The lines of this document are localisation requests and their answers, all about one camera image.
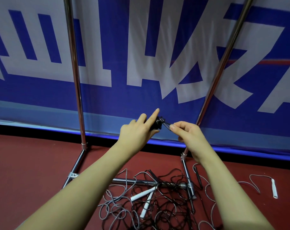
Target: hand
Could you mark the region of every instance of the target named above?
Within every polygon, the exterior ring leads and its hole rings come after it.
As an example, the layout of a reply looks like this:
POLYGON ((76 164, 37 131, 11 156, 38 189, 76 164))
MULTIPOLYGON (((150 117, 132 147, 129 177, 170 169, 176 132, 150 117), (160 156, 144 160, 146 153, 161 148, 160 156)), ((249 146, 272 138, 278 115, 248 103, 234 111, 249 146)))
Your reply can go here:
POLYGON ((141 114, 138 121, 132 120, 128 125, 123 125, 120 129, 120 136, 116 144, 123 147, 132 156, 138 153, 147 141, 154 134, 159 132, 159 130, 149 131, 150 127, 154 124, 159 111, 159 108, 156 109, 147 121, 146 114, 141 114))
POLYGON ((203 163, 208 158, 217 156, 197 125, 180 121, 171 124, 170 129, 178 135, 180 142, 185 143, 197 162, 203 163))

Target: white jump rope handle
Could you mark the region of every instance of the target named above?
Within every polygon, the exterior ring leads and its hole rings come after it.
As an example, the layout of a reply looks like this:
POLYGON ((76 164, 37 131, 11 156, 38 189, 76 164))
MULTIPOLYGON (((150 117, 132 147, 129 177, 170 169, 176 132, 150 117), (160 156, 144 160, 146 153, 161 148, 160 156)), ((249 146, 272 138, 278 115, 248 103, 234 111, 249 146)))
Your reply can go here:
POLYGON ((273 197, 274 197, 274 198, 278 198, 278 195, 277 195, 277 189, 276 189, 276 185, 275 185, 275 180, 272 178, 271 181, 272 181, 272 192, 273 192, 273 197))
POLYGON ((145 191, 143 191, 143 192, 141 192, 139 194, 136 194, 135 196, 132 196, 130 199, 133 202, 133 201, 135 201, 135 200, 137 200, 137 199, 149 194, 150 192, 154 191, 155 189, 156 189, 156 187, 153 187, 151 189, 145 190, 145 191))
POLYGON ((151 197, 152 197, 152 194, 154 193, 154 191, 152 191, 150 194, 149 194, 149 196, 148 196, 148 198, 147 198, 147 200, 146 200, 146 203, 145 203, 145 205, 144 205, 144 208, 143 208, 143 211, 142 211, 142 213, 141 213, 141 215, 140 215, 140 218, 141 219, 143 219, 144 217, 145 217, 145 214, 146 214, 146 212, 147 212, 147 210, 148 210, 148 206, 149 206, 149 203, 150 203, 150 200, 151 200, 151 197))

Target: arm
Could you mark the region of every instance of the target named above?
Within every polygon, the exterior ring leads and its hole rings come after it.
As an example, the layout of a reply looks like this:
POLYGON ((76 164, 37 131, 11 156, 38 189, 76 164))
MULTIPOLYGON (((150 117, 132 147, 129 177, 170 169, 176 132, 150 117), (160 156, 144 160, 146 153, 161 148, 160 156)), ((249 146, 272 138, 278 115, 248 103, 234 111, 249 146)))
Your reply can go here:
POLYGON ((84 229, 112 179, 158 132, 149 131, 158 113, 159 109, 147 121, 142 114, 138 121, 122 126, 116 144, 32 214, 18 230, 84 229))
POLYGON ((170 126, 193 158, 205 168, 225 229, 273 229, 212 149, 200 128, 178 122, 170 126))

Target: red court floor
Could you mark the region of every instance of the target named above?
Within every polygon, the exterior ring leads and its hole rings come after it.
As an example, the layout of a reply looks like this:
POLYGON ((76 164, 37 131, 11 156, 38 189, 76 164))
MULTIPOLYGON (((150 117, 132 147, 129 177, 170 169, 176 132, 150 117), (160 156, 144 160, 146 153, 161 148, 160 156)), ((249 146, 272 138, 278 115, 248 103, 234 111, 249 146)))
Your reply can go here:
MULTIPOLYGON (((107 150, 108 148, 104 147, 92 147, 82 170, 95 162, 107 150)), ((61 189, 80 151, 81 146, 75 143, 0 135, 0 229, 15 229, 55 195, 61 189)), ((192 170, 193 159, 188 159, 187 164, 192 180, 197 184, 192 170)), ((232 162, 225 162, 225 164, 238 181, 249 182, 250 174, 273 177, 278 199, 272 196, 270 179, 253 178, 261 194, 249 185, 242 187, 275 229, 290 229, 290 170, 232 162)), ((183 170, 179 156, 147 152, 138 153, 125 165, 125 168, 128 168, 129 178, 147 169, 151 169, 157 176, 166 174, 173 168, 183 170)), ((199 174, 206 177, 204 169, 200 166, 197 168, 199 174)), ((213 203, 205 197, 204 191, 200 193, 206 210, 210 213, 213 203)), ((194 201, 194 206, 196 220, 205 220, 199 199, 194 201)), ((218 209, 215 209, 213 213, 213 220, 215 226, 221 223, 218 209)), ((101 220, 98 218, 97 211, 87 229, 101 229, 101 220)), ((210 228, 204 224, 201 229, 210 228)))

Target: forearm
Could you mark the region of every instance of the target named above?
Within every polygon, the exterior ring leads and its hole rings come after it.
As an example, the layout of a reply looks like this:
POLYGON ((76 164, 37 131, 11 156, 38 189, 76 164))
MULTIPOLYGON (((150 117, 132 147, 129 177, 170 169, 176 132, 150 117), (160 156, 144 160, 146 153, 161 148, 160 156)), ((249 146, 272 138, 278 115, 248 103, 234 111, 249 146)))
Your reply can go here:
POLYGON ((131 155, 115 144, 19 229, 84 229, 103 193, 131 155))
POLYGON ((216 154, 202 164, 225 229, 273 229, 216 154))

